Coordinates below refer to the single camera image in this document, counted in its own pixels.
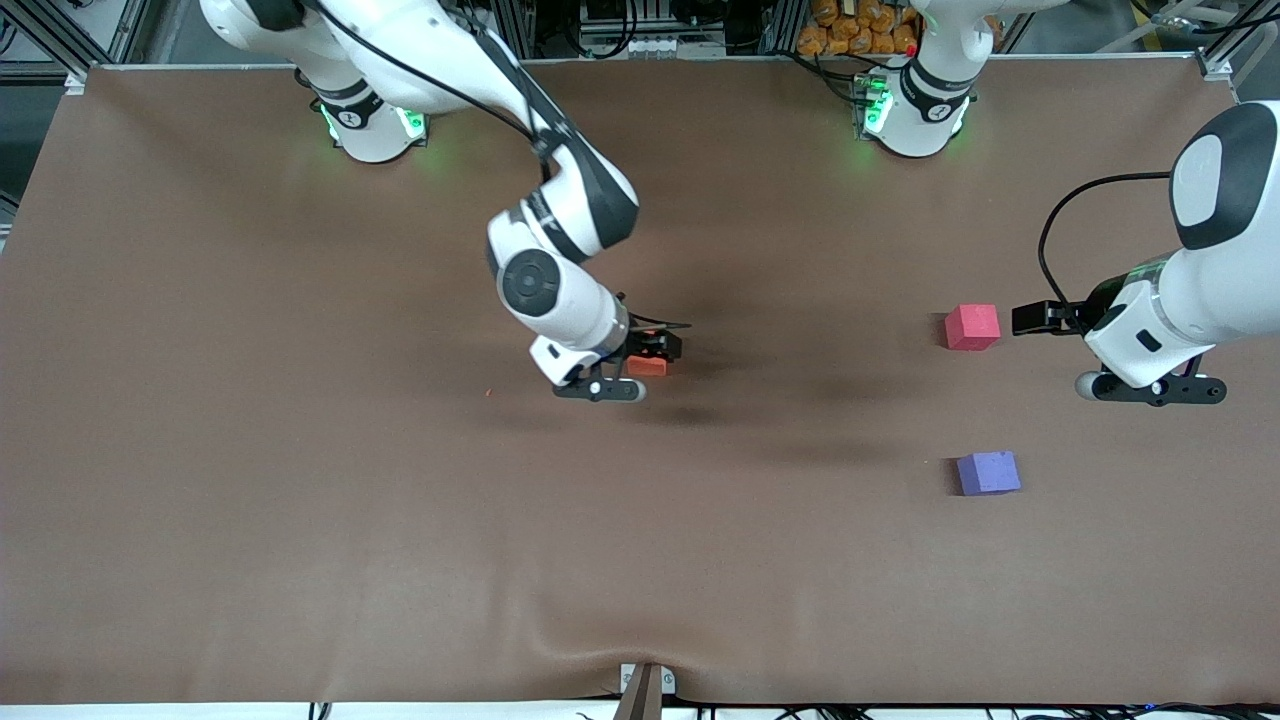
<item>wire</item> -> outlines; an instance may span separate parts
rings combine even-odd
[[[827,72],[822,69],[822,61],[818,60],[818,55],[813,56],[813,65],[814,65],[814,68],[818,69],[818,76],[822,77],[822,82],[826,83],[827,90],[829,90],[832,92],[832,95],[835,95],[836,97],[840,97],[841,100],[844,100],[845,102],[849,102],[850,105],[863,105],[864,104],[860,100],[858,100],[856,97],[854,97],[852,95],[846,95],[838,87],[836,87],[836,85],[832,82],[831,77],[827,74]]]
[[[1000,51],[1004,53],[1004,54],[1006,54],[1006,55],[1009,53],[1012,53],[1014,47],[1016,47],[1018,44],[1023,41],[1023,36],[1027,35],[1027,29],[1032,27],[1032,20],[1034,20],[1034,19],[1036,19],[1036,13],[1028,14],[1027,19],[1023,20],[1021,27],[1018,28],[1018,35],[1014,35],[1011,37],[1005,37],[1000,42]]]
[[[1142,710],[1134,710],[1134,711],[1129,711],[1128,708],[1124,707],[1119,708],[1117,711],[1111,711],[1106,708],[1087,708],[1079,711],[1079,710],[1073,710],[1070,707],[1061,707],[1057,710],[1061,710],[1062,712],[1066,712],[1073,717],[1082,717],[1082,719],[1089,717],[1093,720],[1120,720],[1121,717],[1128,720],[1128,719],[1140,717],[1143,715],[1147,715],[1148,712],[1160,712],[1160,711],[1185,711],[1185,712],[1197,712],[1201,715],[1212,715],[1216,717],[1224,717],[1226,720],[1249,720],[1249,716],[1245,714],[1234,712],[1231,710],[1206,707],[1202,705],[1192,705],[1187,702],[1166,702],[1164,705],[1155,705],[1151,707],[1144,707]],[[1056,715],[1025,715],[1020,720],[1064,720],[1064,719]]]
[[[685,329],[685,328],[694,327],[694,325],[691,325],[689,323],[672,323],[669,320],[655,320],[653,318],[645,318],[644,315],[636,315],[635,313],[631,313],[631,316],[635,318],[636,320],[640,320],[641,323],[649,323],[650,325],[654,325],[654,327],[649,327],[649,328],[632,328],[634,332],[645,332],[645,331],[653,331],[653,329],[681,331],[681,329]]]
[[[480,22],[479,17],[476,17],[476,6],[471,3],[471,0],[463,0],[463,3],[466,3],[465,12],[448,10],[448,9],[444,12],[465,22],[467,27],[471,28],[471,32],[475,33],[488,32],[485,24]],[[534,91],[531,87],[529,87],[529,76],[526,76],[525,73],[520,73],[518,90],[520,94],[525,97],[525,119],[529,122],[529,131],[536,136],[536,129],[534,128]],[[552,179],[552,168],[547,163],[547,158],[544,158],[541,154],[539,154],[538,156],[538,167],[541,170],[544,183]]]
[[[755,36],[755,38],[744,42],[713,42],[712,45],[714,45],[716,47],[726,47],[732,50],[733,47],[746,47],[749,45],[759,45],[759,44],[760,44],[760,36]]]
[[[1110,183],[1114,183],[1114,182],[1125,182],[1125,181],[1167,179],[1169,176],[1170,176],[1170,173],[1167,170],[1162,172],[1162,173],[1125,173],[1125,174],[1120,174],[1120,176],[1107,176],[1105,178],[1093,179],[1093,181],[1089,181],[1089,182],[1082,184],[1080,187],[1076,187],[1071,192],[1068,192],[1066,197],[1062,197],[1061,200],[1057,201],[1057,205],[1055,205],[1053,210],[1048,214],[1048,219],[1044,220],[1044,229],[1041,231],[1039,245],[1037,245],[1037,247],[1036,247],[1036,258],[1037,258],[1037,260],[1039,260],[1041,272],[1044,273],[1044,279],[1048,282],[1048,287],[1053,291],[1053,295],[1057,297],[1057,301],[1062,304],[1064,309],[1070,307],[1071,304],[1068,302],[1066,295],[1062,293],[1062,288],[1059,287],[1057,281],[1053,279],[1053,273],[1051,273],[1050,269],[1048,269],[1048,263],[1044,261],[1044,241],[1048,240],[1048,231],[1052,229],[1053,220],[1057,219],[1057,214],[1062,211],[1062,208],[1066,208],[1068,202],[1070,202],[1071,200],[1075,200],[1075,197],[1078,195],[1080,195],[1080,193],[1083,193],[1083,192],[1085,192],[1088,190],[1093,190],[1094,187],[1100,187],[1100,186],[1103,186],[1103,184],[1110,184]],[[1075,332],[1078,332],[1078,333],[1080,333],[1083,336],[1084,334],[1084,328],[1080,327],[1080,323],[1075,318],[1075,315],[1071,314],[1071,313],[1068,313],[1066,318],[1068,318],[1068,323],[1074,327]],[[1043,720],[1044,717],[1046,716],[1043,716],[1043,715],[1028,715],[1027,717],[1023,717],[1021,720],[1033,720],[1033,719],[1036,719],[1036,720]]]
[[[462,100],[465,102],[475,105],[477,109],[480,109],[480,110],[483,110],[483,111],[493,115],[494,118],[498,118],[504,124],[509,126],[512,129],[515,129],[516,132],[518,132],[520,135],[522,135],[525,137],[525,140],[527,140],[530,143],[536,142],[536,137],[534,137],[532,131],[525,129],[516,120],[508,118],[507,115],[503,115],[498,110],[494,110],[493,108],[485,105],[484,102],[476,100],[475,97],[471,97],[470,95],[462,92],[461,90],[457,90],[457,88],[454,88],[454,87],[452,87],[452,86],[449,86],[449,85],[447,85],[444,82],[440,82],[440,81],[435,79],[434,77],[424,73],[422,70],[419,70],[417,68],[413,68],[412,65],[408,65],[407,63],[404,63],[404,61],[402,61],[402,60],[399,60],[399,59],[389,55],[381,47],[374,45],[372,42],[367,41],[367,40],[365,40],[364,37],[360,36],[360,33],[357,33],[356,31],[351,29],[349,27],[347,27],[346,24],[343,24],[342,20],[339,20],[338,18],[335,18],[334,14],[330,13],[329,9],[325,8],[323,3],[316,3],[316,9],[320,12],[321,15],[324,15],[324,18],[326,20],[329,20],[335,28],[338,28],[338,31],[340,31],[343,35],[346,35],[347,37],[349,37],[353,41],[356,41],[356,44],[360,45],[361,47],[364,47],[365,50],[369,50],[374,55],[378,55],[383,60],[387,60],[388,63],[396,65],[397,68],[404,70],[406,73],[408,73],[408,74],[411,74],[411,76],[413,76],[416,78],[420,78],[420,79],[422,79],[425,82],[429,82],[429,83],[434,85],[435,87],[439,87],[440,90],[448,92],[449,95],[453,95],[454,97],[457,97],[457,99],[460,99],[460,100]]]
[[[573,3],[566,6],[570,8],[570,12],[572,12],[572,9],[577,6],[577,4]],[[618,44],[613,46],[613,50],[609,50],[604,55],[596,55],[591,50],[586,50],[585,47],[582,47],[577,42],[577,40],[573,38],[573,33],[571,32],[573,23],[571,20],[564,23],[563,33],[566,42],[568,42],[570,47],[572,47],[573,51],[581,55],[582,58],[590,58],[593,60],[608,60],[609,58],[617,56],[620,53],[631,46],[631,41],[636,38],[636,31],[640,29],[640,9],[636,6],[636,0],[627,0],[627,6],[631,8],[631,29],[630,31],[627,29],[627,15],[626,10],[623,10],[622,36],[618,38]]]
[[[1240,13],[1240,14],[1238,14],[1238,15],[1235,15],[1235,17],[1236,17],[1236,18],[1248,18],[1249,15],[1252,15],[1253,13],[1256,13],[1256,12],[1258,10],[1258,8],[1261,8],[1262,5],[1265,5],[1265,4],[1266,4],[1266,1],[1267,1],[1267,0],[1253,0],[1253,3],[1251,3],[1251,4],[1249,4],[1249,6],[1248,6],[1248,8],[1245,8],[1243,13]],[[1270,12],[1270,10],[1263,10],[1263,14],[1266,14],[1266,13],[1268,13],[1268,12]],[[1233,44],[1231,44],[1231,47],[1230,47],[1230,49],[1229,49],[1229,50],[1228,50],[1228,51],[1226,51],[1225,54],[1221,54],[1221,55],[1219,55],[1219,56],[1224,56],[1224,58],[1225,58],[1225,56],[1230,56],[1230,55],[1231,55],[1233,53],[1235,53],[1235,49],[1236,49],[1236,47],[1239,47],[1239,46],[1240,46],[1240,44],[1243,44],[1243,42],[1244,42],[1245,40],[1248,40],[1248,37],[1249,37],[1251,35],[1253,35],[1253,33],[1244,33],[1244,35],[1239,35],[1239,36],[1236,36],[1236,37],[1235,37],[1235,42],[1233,42]],[[1217,49],[1219,49],[1219,47],[1220,47],[1221,45],[1226,44],[1226,38],[1228,38],[1228,35],[1225,35],[1225,33],[1224,33],[1224,35],[1220,35],[1220,36],[1217,36],[1217,37],[1216,37],[1216,38],[1213,40],[1213,42],[1211,42],[1211,44],[1210,44],[1210,46],[1208,46],[1208,50],[1206,50],[1206,54],[1207,54],[1207,55],[1215,55],[1215,54],[1217,54]]]
[[[1192,33],[1193,35],[1221,35],[1224,32],[1234,32],[1234,31],[1238,31],[1238,29],[1248,28],[1248,27],[1265,26],[1267,23],[1274,23],[1276,20],[1280,20],[1280,13],[1276,13],[1274,15],[1267,15],[1265,18],[1256,18],[1256,19],[1252,19],[1252,20],[1244,20],[1243,23],[1233,23],[1233,24],[1222,26],[1222,27],[1207,27],[1207,28],[1206,27],[1198,27],[1198,28],[1193,29]]]
[[[9,49],[13,47],[13,41],[17,38],[18,38],[18,26],[10,24],[9,20],[0,18],[0,42],[4,44],[4,46],[0,46],[0,55],[8,53]]]
[[[813,63],[810,63],[804,55],[800,55],[797,53],[792,53],[790,50],[777,50],[773,54],[774,55],[782,55],[783,58],[791,58],[801,68],[804,68],[804,69],[806,69],[806,70],[809,70],[810,73],[814,73],[814,74],[823,74],[823,73],[826,73],[827,77],[829,77],[832,79],[847,79],[847,81],[852,81],[854,79],[854,74],[855,73],[833,73],[831,70],[822,70],[820,68],[818,68],[817,65],[814,65]],[[870,58],[868,58],[865,55],[845,55],[845,58],[852,58],[854,60],[861,60],[863,63],[867,63],[868,65],[874,65],[877,68],[884,68],[887,70],[901,70],[902,67],[905,67],[905,65],[902,65],[902,67],[895,68],[892,65],[886,65],[884,63],[881,63],[878,60],[872,60]]]

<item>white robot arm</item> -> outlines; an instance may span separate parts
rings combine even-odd
[[[412,142],[393,115],[398,108],[433,115],[474,104],[492,114],[506,109],[518,120],[503,118],[534,143],[545,182],[490,220],[486,255],[503,305],[538,334],[530,354],[557,395],[639,401],[644,386],[621,377],[625,356],[678,357],[675,325],[637,328],[622,302],[580,266],[631,234],[635,190],[495,33],[436,0],[201,0],[201,6],[233,44],[293,60],[326,114],[339,120],[334,129],[343,147],[360,160],[394,158]],[[559,168],[549,179],[548,158]],[[604,377],[603,361],[617,363],[618,374]]]
[[[1034,13],[1068,0],[911,0],[924,18],[919,51],[872,76],[884,88],[863,110],[863,128],[884,147],[908,158],[933,155],[960,131],[969,90],[993,46],[986,17]]]
[[[1226,387],[1197,373],[1199,356],[1280,332],[1280,102],[1245,102],[1210,120],[1174,163],[1169,201],[1183,247],[1060,313],[1103,364],[1078,380],[1084,397],[1220,402]],[[1027,329],[1047,315],[1039,306],[1014,311],[1015,334],[1044,332]]]

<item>brown table surface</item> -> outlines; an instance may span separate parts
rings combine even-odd
[[[1053,202],[1169,168],[1225,85],[992,63],[910,161],[782,61],[536,74],[641,197],[591,272],[695,323],[641,405],[553,398],[499,305],[485,223],[538,173],[497,122],[361,167],[288,72],[61,104],[0,261],[0,701],[575,697],[637,659],[701,701],[1280,701],[1280,346],[1155,410],[1079,400],[1074,338],[937,343],[1047,297]],[[1050,255],[1079,296],[1175,243],[1132,183]],[[991,450],[1024,489],[959,497]]]

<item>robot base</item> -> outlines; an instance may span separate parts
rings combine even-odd
[[[874,68],[865,76],[859,76],[860,86],[855,97],[865,99],[864,106],[854,108],[854,124],[859,136],[874,138],[887,150],[905,158],[927,158],[942,150],[951,137],[960,132],[964,124],[964,113],[969,109],[969,100],[954,113],[947,105],[948,113],[941,122],[925,120],[902,96],[900,69],[908,60],[900,59],[892,68]]]
[[[329,137],[333,138],[334,147],[340,147],[353,159],[371,165],[389,163],[410,147],[426,147],[431,126],[429,115],[385,104],[362,128],[347,127],[342,122],[342,113],[334,118],[323,105],[317,105],[316,111],[329,126]]]

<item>foam block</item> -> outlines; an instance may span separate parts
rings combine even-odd
[[[1002,495],[1023,488],[1014,454],[1007,450],[974,452],[957,460],[956,465],[960,468],[960,489],[965,495]]]
[[[660,378],[667,374],[667,361],[662,357],[627,357],[627,374],[632,378]]]
[[[987,350],[1000,340],[995,305],[956,305],[945,324],[951,350]]]

